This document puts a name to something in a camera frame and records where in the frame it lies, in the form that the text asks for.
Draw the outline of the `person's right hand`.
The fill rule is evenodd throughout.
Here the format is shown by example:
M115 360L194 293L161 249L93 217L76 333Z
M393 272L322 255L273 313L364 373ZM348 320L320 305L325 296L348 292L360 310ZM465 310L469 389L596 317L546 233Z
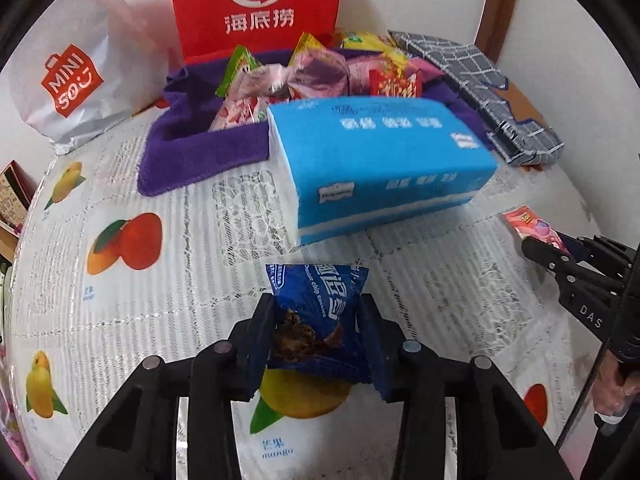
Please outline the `person's right hand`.
M611 351L605 352L592 386L594 409L606 416L623 411L626 400L639 393L639 385L638 372L623 378L616 356Z

